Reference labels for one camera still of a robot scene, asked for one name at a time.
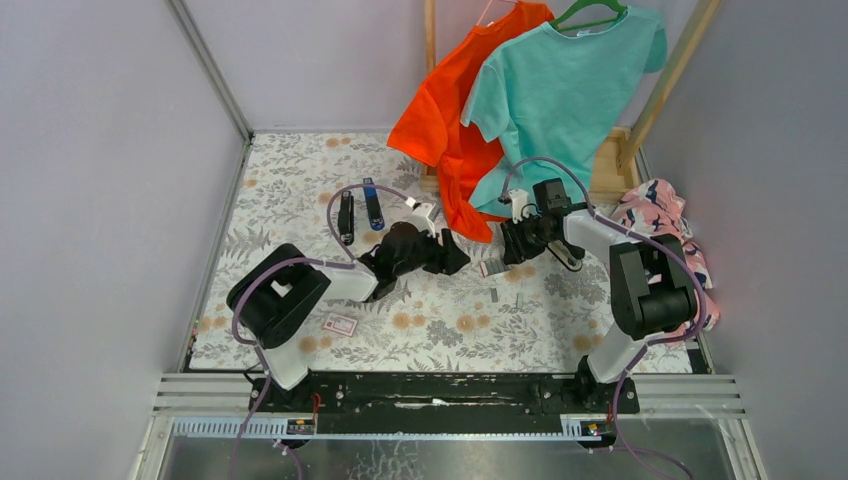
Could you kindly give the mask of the blue stapler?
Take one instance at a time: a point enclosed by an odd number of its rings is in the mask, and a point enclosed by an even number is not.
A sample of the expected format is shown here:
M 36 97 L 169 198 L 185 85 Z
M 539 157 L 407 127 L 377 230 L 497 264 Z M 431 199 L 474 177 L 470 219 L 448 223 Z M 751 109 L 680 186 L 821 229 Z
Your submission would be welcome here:
M 369 225 L 372 230 L 381 231 L 385 228 L 385 220 L 378 198 L 378 190 L 373 187 L 374 181 L 370 177 L 364 178 L 362 184 L 364 185 L 363 192 Z

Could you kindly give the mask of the small black stapler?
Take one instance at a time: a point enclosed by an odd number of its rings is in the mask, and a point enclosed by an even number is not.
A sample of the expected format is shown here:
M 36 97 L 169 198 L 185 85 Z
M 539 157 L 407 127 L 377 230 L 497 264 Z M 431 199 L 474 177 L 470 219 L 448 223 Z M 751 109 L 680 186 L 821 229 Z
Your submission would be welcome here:
M 350 190 L 344 191 L 340 196 L 337 228 L 342 244 L 351 246 L 355 240 L 355 230 L 354 201 Z

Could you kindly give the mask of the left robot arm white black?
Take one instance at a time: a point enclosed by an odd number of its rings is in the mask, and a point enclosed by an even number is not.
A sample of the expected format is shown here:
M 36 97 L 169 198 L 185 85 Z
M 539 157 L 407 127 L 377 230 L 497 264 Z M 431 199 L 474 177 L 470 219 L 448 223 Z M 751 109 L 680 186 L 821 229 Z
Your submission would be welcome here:
M 379 301 L 403 275 L 419 269 L 453 275 L 469 263 L 449 229 L 432 234 L 397 222 L 381 243 L 350 263 L 308 258 L 293 244 L 283 244 L 231 288 L 226 304 L 235 326 L 249 332 L 246 341 L 258 350 L 274 382 L 272 398 L 296 411 L 309 401 L 311 387 L 294 337 L 320 302 Z

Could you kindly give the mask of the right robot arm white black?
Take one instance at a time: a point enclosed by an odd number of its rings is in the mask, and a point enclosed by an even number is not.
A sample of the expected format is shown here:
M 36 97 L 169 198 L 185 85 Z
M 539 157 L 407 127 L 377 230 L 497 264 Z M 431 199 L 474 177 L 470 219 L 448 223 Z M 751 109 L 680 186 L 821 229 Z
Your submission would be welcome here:
M 580 361 L 573 386 L 577 405 L 597 412 L 613 398 L 611 383 L 631 369 L 642 350 L 697 313 L 696 284 L 680 241 L 672 234 L 627 231 L 590 203 L 572 202 L 560 179 L 540 182 L 531 192 L 510 189 L 499 200 L 511 209 L 510 220 L 501 225 L 505 264 L 523 263 L 560 244 L 568 268 L 576 269 L 591 254 L 608 269 L 614 323 L 601 345 Z

